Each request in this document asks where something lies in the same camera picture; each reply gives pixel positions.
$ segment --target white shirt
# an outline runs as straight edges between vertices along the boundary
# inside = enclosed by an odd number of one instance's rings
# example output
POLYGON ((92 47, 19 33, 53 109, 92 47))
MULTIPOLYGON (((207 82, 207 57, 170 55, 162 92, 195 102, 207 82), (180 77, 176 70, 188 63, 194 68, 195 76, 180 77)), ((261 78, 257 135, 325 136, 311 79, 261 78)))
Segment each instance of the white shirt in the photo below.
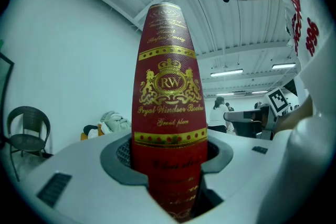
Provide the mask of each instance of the white shirt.
POLYGON ((218 108, 212 108, 210 111, 210 122, 208 126, 224 125, 226 127, 226 121, 224 120, 225 112, 229 112, 229 109, 224 104, 220 104, 218 108))
POLYGON ((324 0, 282 0, 299 74, 317 110, 336 113, 336 26, 324 0))

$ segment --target ceiling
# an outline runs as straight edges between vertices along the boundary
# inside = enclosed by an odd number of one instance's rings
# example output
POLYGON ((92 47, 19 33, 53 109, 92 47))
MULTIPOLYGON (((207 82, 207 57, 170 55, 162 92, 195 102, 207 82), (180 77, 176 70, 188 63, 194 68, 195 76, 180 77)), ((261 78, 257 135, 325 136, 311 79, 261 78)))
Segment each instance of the ceiling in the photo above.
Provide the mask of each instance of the ceiling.
POLYGON ((285 9, 281 0, 102 0, 142 30, 148 8, 159 2, 181 7, 189 27, 206 98, 217 93, 282 87, 297 74, 296 68, 272 70, 277 63, 298 63, 287 46, 285 9), (243 69, 236 75, 212 78, 211 73, 243 69))

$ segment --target fluorescent light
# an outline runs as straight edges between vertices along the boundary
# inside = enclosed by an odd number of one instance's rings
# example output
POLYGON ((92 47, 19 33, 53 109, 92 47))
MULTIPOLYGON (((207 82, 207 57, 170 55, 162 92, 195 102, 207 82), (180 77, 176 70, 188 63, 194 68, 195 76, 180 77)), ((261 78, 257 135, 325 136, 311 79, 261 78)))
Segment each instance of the fluorescent light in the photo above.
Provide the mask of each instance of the fluorescent light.
POLYGON ((272 69, 279 69, 279 68, 291 68, 294 67, 296 63, 281 63, 279 65, 273 65, 272 69))
POLYGON ((252 92, 253 94, 258 94, 258 93, 266 93, 268 91, 260 91, 260 92, 252 92))
POLYGON ((219 94, 216 94, 216 95, 234 95, 234 93, 219 93, 219 94))
POLYGON ((231 70, 231 71, 225 71, 225 72, 218 72, 218 73, 211 73, 211 77, 218 77, 218 76, 232 75, 232 74, 239 74, 239 73, 243 73, 243 69, 237 69, 237 70, 231 70))

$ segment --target qr code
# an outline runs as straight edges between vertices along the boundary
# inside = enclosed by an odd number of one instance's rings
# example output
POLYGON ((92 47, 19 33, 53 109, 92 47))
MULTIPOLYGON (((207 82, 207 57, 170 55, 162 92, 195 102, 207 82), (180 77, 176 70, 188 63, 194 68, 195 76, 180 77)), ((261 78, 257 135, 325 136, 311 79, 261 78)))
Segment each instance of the qr code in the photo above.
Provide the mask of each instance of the qr code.
POLYGON ((277 113, 288 106, 288 102, 280 90, 271 93, 268 97, 277 113))

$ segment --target crown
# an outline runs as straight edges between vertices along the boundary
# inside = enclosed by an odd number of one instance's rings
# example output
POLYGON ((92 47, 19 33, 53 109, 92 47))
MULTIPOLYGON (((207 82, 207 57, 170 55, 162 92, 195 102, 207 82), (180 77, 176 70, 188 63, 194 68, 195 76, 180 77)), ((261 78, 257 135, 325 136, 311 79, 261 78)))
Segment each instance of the crown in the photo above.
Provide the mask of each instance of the crown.
POLYGON ((179 61, 172 61, 172 59, 168 58, 167 61, 159 62, 157 67, 159 70, 164 70, 166 68, 180 69, 181 63, 179 61))

